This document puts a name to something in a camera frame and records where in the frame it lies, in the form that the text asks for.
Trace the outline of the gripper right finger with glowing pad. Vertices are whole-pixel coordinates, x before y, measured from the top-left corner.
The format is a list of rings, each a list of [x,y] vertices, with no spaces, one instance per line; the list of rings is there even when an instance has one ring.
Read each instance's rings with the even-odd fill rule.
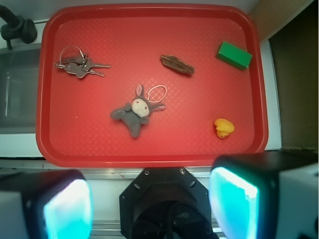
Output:
[[[212,213],[229,239],[316,239],[319,154],[222,155],[209,176]]]

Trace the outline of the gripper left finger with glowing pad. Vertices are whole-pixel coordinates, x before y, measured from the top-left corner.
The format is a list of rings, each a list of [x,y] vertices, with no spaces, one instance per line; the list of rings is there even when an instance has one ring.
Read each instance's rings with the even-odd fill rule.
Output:
[[[74,169],[0,177],[2,239],[88,239],[93,194]]]

